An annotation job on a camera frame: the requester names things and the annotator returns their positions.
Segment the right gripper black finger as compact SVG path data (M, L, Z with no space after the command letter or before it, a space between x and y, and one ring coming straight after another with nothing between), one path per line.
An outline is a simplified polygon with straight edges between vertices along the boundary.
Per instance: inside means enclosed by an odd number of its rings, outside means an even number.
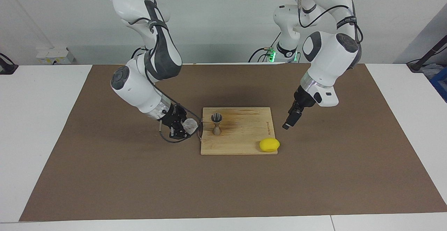
M175 140L187 139L192 134L192 126L173 124L170 126L170 138Z
M194 113L192 113L185 107L178 107L178 115L182 121L185 121L187 118L192 118L196 116Z

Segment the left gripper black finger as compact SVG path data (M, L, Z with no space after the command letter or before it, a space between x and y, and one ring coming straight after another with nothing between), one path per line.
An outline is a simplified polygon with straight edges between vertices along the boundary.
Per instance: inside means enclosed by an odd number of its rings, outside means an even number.
M288 130L290 127L295 126L295 124L297 123L297 121L300 119L301 116L302 113L299 111L290 112L288 117L286 118L286 121L282 125L282 128Z

